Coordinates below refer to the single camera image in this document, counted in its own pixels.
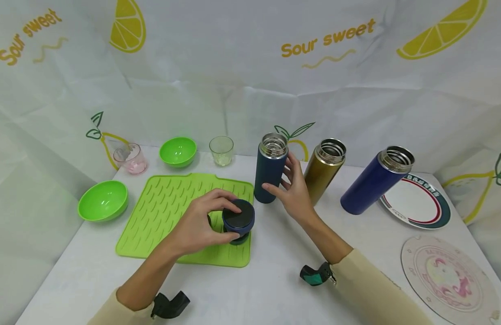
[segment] clear plastic cup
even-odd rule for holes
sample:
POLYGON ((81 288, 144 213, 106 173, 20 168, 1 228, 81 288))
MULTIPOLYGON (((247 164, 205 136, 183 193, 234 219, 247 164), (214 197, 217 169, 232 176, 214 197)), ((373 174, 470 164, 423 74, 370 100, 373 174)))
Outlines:
POLYGON ((232 162, 234 142, 231 138, 225 136, 215 137, 210 141, 209 148, 216 165, 223 167, 232 162))
POLYGON ((114 151, 113 159, 133 175, 147 169, 147 160, 138 144, 124 144, 114 151))

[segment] person's left hand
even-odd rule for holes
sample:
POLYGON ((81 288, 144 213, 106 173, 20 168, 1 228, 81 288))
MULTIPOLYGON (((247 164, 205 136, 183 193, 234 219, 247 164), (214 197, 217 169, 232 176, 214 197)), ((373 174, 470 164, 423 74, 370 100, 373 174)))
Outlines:
POLYGON ((223 189, 213 189, 194 199, 175 228, 155 248, 172 250, 177 257, 196 253, 207 246, 221 245, 239 238, 236 232, 215 232, 209 225, 207 214, 223 208, 239 213, 241 210, 230 201, 237 196, 223 189))

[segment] thermos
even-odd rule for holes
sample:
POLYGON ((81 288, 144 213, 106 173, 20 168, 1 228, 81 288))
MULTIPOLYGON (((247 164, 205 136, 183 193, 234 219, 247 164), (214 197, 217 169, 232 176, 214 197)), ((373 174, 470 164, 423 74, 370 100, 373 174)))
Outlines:
POLYGON ((340 198, 340 205, 351 214, 366 211, 380 196, 409 174, 414 156, 403 147, 380 151, 340 198))
POLYGON ((288 155, 287 139, 279 133, 266 134, 257 150, 256 182, 254 196, 261 203, 276 199, 261 187, 263 183, 279 186, 288 155))
POLYGON ((223 209, 221 218, 223 220, 223 232, 237 232, 240 237, 234 239, 230 243, 240 245, 247 241, 250 230, 254 226, 255 212, 254 207, 250 202, 235 199, 232 201, 241 212, 232 212, 229 209, 223 209))
POLYGON ((346 146, 336 139, 324 139, 315 147, 304 180, 313 205, 316 205, 324 191, 346 160, 346 146))

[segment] red stripe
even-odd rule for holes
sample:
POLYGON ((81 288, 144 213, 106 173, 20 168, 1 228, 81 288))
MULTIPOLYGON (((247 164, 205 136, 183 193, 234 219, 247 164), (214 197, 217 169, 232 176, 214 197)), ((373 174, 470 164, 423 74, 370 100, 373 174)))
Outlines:
MULTIPOLYGON (((438 200, 434 197, 434 195, 431 194, 431 192, 429 192, 427 190, 427 188, 423 187, 422 185, 418 184, 417 182, 415 181, 412 181, 410 179, 407 179, 407 178, 402 178, 402 181, 407 181, 407 182, 410 182, 411 184, 415 184, 417 185, 418 187, 420 187, 421 189, 424 190, 425 193, 427 193, 431 198, 432 200, 434 201, 434 204, 436 205, 436 216, 434 217, 434 219, 432 219, 431 221, 417 221, 417 220, 414 220, 414 219, 411 219, 411 218, 407 218, 409 220, 411 220, 412 222, 415 222, 415 223, 421 223, 421 224, 424 224, 424 225, 427 225, 429 223, 435 223, 439 217, 441 216, 441 206, 439 205, 438 203, 438 200)), ((384 195, 384 200, 387 202, 387 204, 391 205, 388 201, 387 201, 387 198, 386 196, 384 195)))

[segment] beige sleeve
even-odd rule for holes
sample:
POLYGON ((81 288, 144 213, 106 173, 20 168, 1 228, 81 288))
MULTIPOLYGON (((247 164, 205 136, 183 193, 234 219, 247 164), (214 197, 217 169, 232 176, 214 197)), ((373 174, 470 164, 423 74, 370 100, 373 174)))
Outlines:
POLYGON ((132 311, 117 300, 117 289, 87 325, 150 325, 154 303, 141 311, 132 311))
POLYGON ((358 250, 333 264, 331 270, 337 290, 369 324, 432 324, 417 304, 358 250))

